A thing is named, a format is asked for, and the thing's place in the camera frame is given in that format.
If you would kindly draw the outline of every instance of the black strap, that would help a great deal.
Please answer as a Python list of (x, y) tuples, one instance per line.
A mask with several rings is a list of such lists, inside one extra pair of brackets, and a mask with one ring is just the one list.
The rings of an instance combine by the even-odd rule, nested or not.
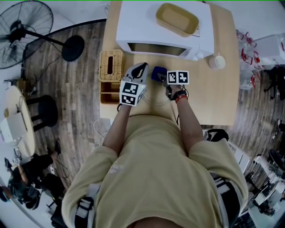
[(187, 96), (187, 93), (185, 90), (183, 90), (181, 88), (181, 90), (177, 91), (174, 95), (173, 95), (173, 100), (175, 101), (179, 96), (185, 95)]
[[(87, 208), (80, 205), (81, 202), (84, 202), (83, 200), (89, 202), (89, 206)], [(81, 216), (77, 215), (77, 210), (76, 210), (75, 221), (74, 221), (75, 228), (87, 228), (88, 227), (88, 215), (89, 215), (89, 211), (92, 209), (93, 205), (94, 205), (94, 200), (91, 197), (84, 197), (79, 201), (78, 206), (77, 206), (77, 210), (79, 208), (82, 208), (82, 209), (87, 211), (87, 215), (85, 218), (82, 218)]]
[(221, 196), (228, 215), (228, 227), (231, 228), (240, 214), (240, 202), (233, 185), (230, 182), (226, 182), (226, 185), (230, 190), (221, 194)]
[(172, 88), (170, 87), (170, 85), (168, 85), (168, 86), (166, 87), (166, 91), (168, 91), (167, 97), (169, 98), (169, 100), (173, 101), (174, 98), (173, 98), (173, 96), (172, 96)]
[(122, 104), (119, 104), (117, 107), (117, 112), (119, 112), (119, 107), (121, 107)]
[[(216, 134), (214, 135), (214, 137), (212, 138), (211, 133), (212, 132), (216, 132)], [(218, 142), (221, 139), (225, 138), (228, 141), (228, 134), (226, 133), (226, 131), (224, 129), (211, 129), (208, 130), (208, 138), (207, 141), (212, 141), (212, 142)]]

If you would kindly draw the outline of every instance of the shoulder strap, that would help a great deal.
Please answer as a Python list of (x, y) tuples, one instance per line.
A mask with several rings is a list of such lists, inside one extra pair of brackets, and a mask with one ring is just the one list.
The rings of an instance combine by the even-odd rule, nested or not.
[(225, 138), (228, 141), (228, 134), (224, 129), (211, 129), (208, 130), (208, 138), (207, 141), (218, 142), (221, 139)]
[(89, 185), (88, 193), (77, 204), (77, 209), (74, 218), (75, 228), (91, 228), (96, 217), (96, 202), (101, 183)]

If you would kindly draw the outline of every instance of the white wall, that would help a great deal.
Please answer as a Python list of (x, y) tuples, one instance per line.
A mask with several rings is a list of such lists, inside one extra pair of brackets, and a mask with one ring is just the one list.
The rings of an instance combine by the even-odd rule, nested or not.
[(211, 1), (232, 12), (236, 29), (256, 40), (285, 33), (285, 9), (279, 1)]
[(74, 24), (107, 18), (105, 7), (110, 1), (46, 1), (52, 10), (52, 32)]
[(0, 213), (1, 221), (7, 228), (39, 228), (12, 202), (4, 203), (0, 200)]

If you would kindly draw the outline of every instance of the wooden table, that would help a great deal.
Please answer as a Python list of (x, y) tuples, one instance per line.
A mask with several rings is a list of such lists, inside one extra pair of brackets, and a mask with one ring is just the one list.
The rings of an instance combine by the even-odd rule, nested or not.
[[(203, 125), (233, 125), (239, 93), (240, 67), (236, 29), (230, 11), (208, 3), (211, 7), (215, 54), (220, 53), (226, 60), (226, 67), (211, 70), (208, 57), (199, 61), (181, 60), (146, 54), (125, 53), (124, 73), (140, 62), (147, 62), (152, 70), (155, 66), (166, 67), (168, 70), (188, 70), (190, 84), (189, 103)], [(120, 49), (116, 43), (116, 32), (122, 2), (112, 1), (106, 22), (102, 50)], [(161, 116), (175, 119), (177, 108), (175, 102), (165, 101), (165, 89), (154, 81), (148, 81), (147, 96), (149, 100), (141, 100), (137, 107), (132, 108), (131, 115), (164, 113)], [(100, 117), (114, 118), (117, 105), (100, 103)]]
[(33, 123), (23, 94), (20, 92), (18, 87), (11, 86), (9, 89), (7, 89), (5, 97), (5, 108), (8, 109), (9, 115), (17, 113), (16, 104), (20, 106), (20, 111), (23, 115), (24, 123), (27, 128), (27, 133), (23, 135), (23, 138), (18, 144), (18, 148), (21, 154), (31, 157), (35, 153), (36, 148)]

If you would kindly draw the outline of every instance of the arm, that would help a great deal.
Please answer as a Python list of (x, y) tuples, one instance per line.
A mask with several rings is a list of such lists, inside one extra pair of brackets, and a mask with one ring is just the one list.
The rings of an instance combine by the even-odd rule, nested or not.
[(126, 125), (128, 123), (131, 108), (132, 106), (129, 105), (121, 106), (103, 142), (103, 146), (114, 150), (118, 155), (125, 142)]
[(25, 174), (25, 171), (24, 171), (23, 167), (22, 167), (22, 166), (18, 166), (18, 168), (19, 168), (19, 172), (20, 172), (22, 181), (23, 181), (25, 184), (28, 184), (29, 180), (28, 180), (28, 178), (27, 178), (27, 176), (26, 176), (26, 174)]
[(117, 153), (112, 149), (98, 146), (86, 159), (62, 201), (61, 212), (67, 227), (73, 227), (71, 224), (74, 220), (70, 220), (70, 214), (79, 199), (88, 192), (89, 185), (100, 185), (117, 158)]
[[(181, 90), (180, 87), (172, 88), (173, 93), (179, 90)], [(177, 101), (177, 109), (182, 139), (188, 153), (193, 145), (203, 141), (203, 131), (186, 98)]]

